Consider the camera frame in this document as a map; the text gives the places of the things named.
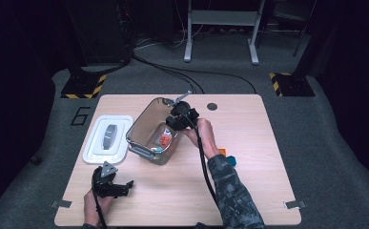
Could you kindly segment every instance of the chair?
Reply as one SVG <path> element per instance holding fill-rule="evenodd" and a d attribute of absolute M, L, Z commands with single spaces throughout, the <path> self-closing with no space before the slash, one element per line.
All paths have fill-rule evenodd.
<path fill-rule="evenodd" d="M 294 56 L 297 55 L 297 50 L 299 49 L 300 43 L 305 34 L 306 28 L 311 19 L 312 13 L 315 9 L 317 0 L 314 1 L 274 1 L 271 7 L 270 16 L 276 21 L 284 22 L 287 24 L 292 24 L 299 28 L 299 40 L 297 42 L 297 47 L 294 51 Z M 267 27 L 268 19 L 266 23 L 263 24 L 261 34 L 257 46 L 261 43 L 262 35 Z"/>

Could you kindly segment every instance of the black cable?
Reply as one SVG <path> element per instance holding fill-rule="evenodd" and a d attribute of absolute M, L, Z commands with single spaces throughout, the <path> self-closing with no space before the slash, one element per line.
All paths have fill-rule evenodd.
<path fill-rule="evenodd" d="M 137 55 L 133 55 L 133 59 L 136 59 L 136 58 L 140 58 L 142 61 L 146 61 L 144 60 L 143 58 L 137 56 Z M 238 76 L 238 75 L 234 75 L 234 74 L 229 74 L 229 73 L 214 73 L 214 72 L 205 72 L 205 71 L 195 71 L 195 70 L 185 70 L 185 69 L 180 69 L 180 68 L 174 68 L 174 67 L 168 67 L 168 66 L 163 66 L 163 65 L 159 65 L 159 64 L 155 64 L 155 63 L 152 63 L 152 62 L 149 62 L 149 61 L 146 61 L 146 64 L 149 64 L 149 65 L 152 65 L 153 67 L 159 67 L 159 68 L 163 68 L 163 69 L 169 69 L 169 70 L 177 70 L 177 71 L 183 71 L 183 72 L 188 72 L 188 73 L 207 73 L 207 74 L 220 74 L 220 75 L 227 75 L 227 76 L 230 76 L 230 77 L 235 77 L 235 78 L 239 78 L 239 79 L 242 79 L 244 80 L 247 84 L 249 84 L 253 90 L 254 90 L 254 93 L 257 94 L 257 91 L 256 91 L 256 88 L 255 86 L 250 82 L 248 81 L 247 79 L 245 79 L 244 77 L 241 77 L 241 76 Z M 199 88 L 201 88 L 193 79 L 191 79 Z"/>
<path fill-rule="evenodd" d="M 93 180 L 92 180 L 92 195 L 94 196 L 95 208 L 97 209 L 98 216 L 100 217 L 102 228 L 107 229 L 107 224 L 106 224 L 106 221 L 104 220 L 103 212 L 101 210 L 101 206 L 98 203 L 98 199 L 97 199 L 98 192 L 99 192 L 99 190 L 97 190 L 97 193 L 94 192 L 94 184 L 93 184 Z"/>
<path fill-rule="evenodd" d="M 94 195 L 95 207 L 97 208 L 97 213 L 98 213 L 98 216 L 100 217 L 101 228 L 107 229 L 107 224 L 106 224 L 106 221 L 104 220 L 103 212 L 101 211 L 101 206 L 98 203 L 97 194 L 95 194 L 94 192 L 92 192 L 92 194 Z"/>
<path fill-rule="evenodd" d="M 142 49 L 142 48 L 150 46 L 150 45 L 156 45 L 156 44 L 164 43 L 157 36 L 154 36 L 152 34 L 148 34 L 147 32 L 140 33 L 138 35 L 138 37 L 139 38 L 137 38 L 134 41 L 134 48 L 133 48 L 134 50 Z"/>
<path fill-rule="evenodd" d="M 204 92 L 204 90 L 202 89 L 202 87 L 195 81 L 195 80 L 193 80 L 192 78 L 190 78 L 188 75 L 186 75 L 186 74 L 184 74 L 184 73 L 178 73 L 178 72 L 175 72 L 175 71 L 173 71 L 172 69 L 169 69 L 169 68 L 166 68 L 165 66 L 162 66 L 162 65 L 158 65 L 158 64 L 155 64 L 155 63 L 152 63 L 152 62 L 149 62 L 149 61 L 147 61 L 147 60 L 145 60 L 145 59 L 143 59 L 142 57 L 140 57 L 140 56 L 137 56 L 137 55 L 135 55 L 135 54 L 133 54 L 133 59 L 135 59 L 135 60 L 137 60 L 137 61 L 139 61 L 139 62 L 141 62 L 141 63 L 144 63 L 144 64 L 147 64 L 147 65 L 150 65 L 150 66 L 152 66 L 152 67 L 154 67 L 154 68 L 156 68 L 156 69 L 159 69 L 159 70 L 161 70 L 161 71 L 163 71 L 163 72 L 165 72 L 165 73 L 170 73 L 171 75 L 174 75 L 175 77 L 178 77 L 178 78 L 180 78 L 180 79 L 182 79 L 182 80 L 185 80 L 186 82 L 188 82 L 191 86 L 192 86 L 192 88 L 193 88 L 193 90 L 195 89 L 195 87 L 192 85 L 192 83 L 190 82 L 190 81 L 192 81 L 193 83 L 195 83 L 196 84 L 196 86 L 202 91 L 202 93 L 203 94 L 205 94 L 205 92 Z"/>
<path fill-rule="evenodd" d="M 211 181 L 209 180 L 208 173 L 207 173 L 207 166 L 206 166 L 206 163 L 205 163 L 205 153 L 204 153 L 204 148 L 202 147 L 202 139 L 201 139 L 201 136 L 199 135 L 198 126 L 195 125 L 190 120 L 190 118 L 188 118 L 185 114 L 183 114 L 183 113 L 179 113 L 179 114 L 181 114 L 181 115 L 185 116 L 185 118 L 187 118 L 187 120 L 191 123 L 191 128 L 194 129 L 194 131 L 195 131 L 196 141 L 198 143 L 198 149 L 199 149 L 199 156 L 201 158 L 202 173 L 204 175 L 205 182 L 207 183 L 208 189 L 211 193 L 211 197 L 214 199 L 214 203 L 217 206 L 216 195 L 215 195 L 214 189 L 212 188 L 212 184 L 211 184 Z"/>
<path fill-rule="evenodd" d="M 126 65 L 128 64 L 128 62 L 124 61 L 123 63 L 118 63 L 117 66 L 106 69 L 106 70 L 101 70 L 101 71 L 96 71 L 96 72 L 87 72 L 88 74 L 107 74 L 107 73 L 112 73 L 115 72 L 117 70 L 120 70 L 122 68 L 124 68 Z"/>
<path fill-rule="evenodd" d="M 163 67 L 167 68 L 167 69 L 171 69 L 171 70 L 179 70 L 179 71 L 188 72 L 188 73 L 220 74 L 220 75 L 227 75 L 227 76 L 230 76 L 230 77 L 239 78 L 239 79 L 244 80 L 247 84 L 249 84 L 253 88 L 253 90 L 255 91 L 255 94 L 257 94 L 255 86 L 251 82 L 249 82 L 247 79 L 245 79 L 244 77 L 241 77 L 241 76 L 238 76 L 238 75 L 229 74 L 229 73 L 214 73 L 214 72 L 205 72 L 205 71 L 185 70 L 185 69 L 168 67 L 168 66 L 163 66 Z"/>

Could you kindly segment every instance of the white tray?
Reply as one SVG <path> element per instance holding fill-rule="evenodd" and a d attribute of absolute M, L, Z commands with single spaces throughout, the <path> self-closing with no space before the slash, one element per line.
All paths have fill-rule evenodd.
<path fill-rule="evenodd" d="M 116 135 L 112 146 L 103 148 L 104 135 L 109 125 L 116 125 Z M 128 152 L 128 141 L 125 138 L 133 125 L 133 118 L 129 115 L 101 115 L 95 120 L 86 147 L 83 160 L 89 164 L 121 163 Z"/>

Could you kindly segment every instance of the human hand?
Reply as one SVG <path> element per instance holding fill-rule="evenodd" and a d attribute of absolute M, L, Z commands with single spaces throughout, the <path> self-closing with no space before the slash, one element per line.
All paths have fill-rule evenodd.
<path fill-rule="evenodd" d="M 205 118 L 199 118 L 196 122 L 196 125 L 198 127 L 199 136 L 201 137 L 202 148 L 204 150 L 205 157 L 209 159 L 215 155 L 220 155 L 220 152 L 216 147 L 214 129 L 211 121 Z M 195 130 L 185 129 L 181 132 L 186 135 L 196 147 L 198 147 L 198 138 Z"/>
<path fill-rule="evenodd" d="M 113 197 L 97 197 L 97 200 L 101 207 L 101 212 L 103 215 L 106 215 L 113 202 Z M 84 222 L 92 226 L 98 226 L 100 223 L 92 189 L 84 196 Z"/>

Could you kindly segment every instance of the person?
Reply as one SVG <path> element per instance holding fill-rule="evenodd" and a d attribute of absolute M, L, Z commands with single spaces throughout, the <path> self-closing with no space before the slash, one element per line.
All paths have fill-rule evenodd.
<path fill-rule="evenodd" d="M 261 214 L 256 208 L 247 188 L 241 183 L 235 168 L 220 153 L 215 143 L 211 121 L 199 118 L 197 121 L 204 155 L 208 159 L 208 167 L 215 184 L 216 205 L 219 209 L 224 228 L 265 228 Z M 186 129 L 182 133 L 198 147 L 195 130 Z M 84 196 L 85 223 L 83 228 L 96 228 L 100 218 L 96 212 L 92 191 Z M 103 214 L 106 214 L 113 197 L 98 198 Z M 195 228 L 208 228 L 198 223 Z"/>

